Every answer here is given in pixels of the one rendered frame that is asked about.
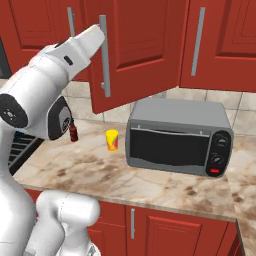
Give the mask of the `black stove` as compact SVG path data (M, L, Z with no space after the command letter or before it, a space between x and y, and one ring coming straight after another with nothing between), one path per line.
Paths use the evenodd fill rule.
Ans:
M18 171L43 142L43 139L31 135L21 132L15 133L8 160L11 175Z

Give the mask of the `red open cabinet door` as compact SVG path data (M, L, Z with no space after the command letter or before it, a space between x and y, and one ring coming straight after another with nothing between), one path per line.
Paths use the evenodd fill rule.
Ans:
M179 85L189 0L84 0L86 22L106 17L110 95L102 53L90 67L98 114Z

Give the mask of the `grey toaster oven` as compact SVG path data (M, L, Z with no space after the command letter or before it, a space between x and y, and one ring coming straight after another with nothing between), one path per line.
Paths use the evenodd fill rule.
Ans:
M219 102L145 98L127 123L126 160L132 167L219 178L233 139Z

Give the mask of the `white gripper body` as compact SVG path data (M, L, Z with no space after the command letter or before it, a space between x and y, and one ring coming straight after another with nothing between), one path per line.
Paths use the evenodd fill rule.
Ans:
M101 47L104 33L96 24L74 37L73 46L78 61L88 61Z

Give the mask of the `red upper cabinet door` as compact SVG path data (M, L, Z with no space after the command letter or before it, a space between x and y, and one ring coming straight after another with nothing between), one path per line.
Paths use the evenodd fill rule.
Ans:
M196 76L191 66L206 7ZM256 0L190 0L182 88L256 92Z
M70 37L68 7L78 34L86 28L84 0L0 0L0 38L12 73L46 45Z

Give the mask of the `yellow patterned cup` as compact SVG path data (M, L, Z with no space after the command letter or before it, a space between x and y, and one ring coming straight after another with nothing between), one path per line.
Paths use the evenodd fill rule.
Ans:
M118 149L118 131L107 130L106 131L106 143L110 152L116 152Z

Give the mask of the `red lower cabinet door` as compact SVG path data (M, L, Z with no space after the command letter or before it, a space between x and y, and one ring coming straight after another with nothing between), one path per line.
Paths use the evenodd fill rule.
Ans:
M130 210L135 208L135 239ZM126 207L128 256L231 256L230 222Z
M29 190L37 222L31 256L126 256L125 207L59 190Z

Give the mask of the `dark red sauce bottle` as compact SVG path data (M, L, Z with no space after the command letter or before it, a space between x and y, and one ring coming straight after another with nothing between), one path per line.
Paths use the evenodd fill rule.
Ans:
M71 119L71 122L69 124L69 133L70 133L71 142L78 141L77 127L75 126L73 118Z

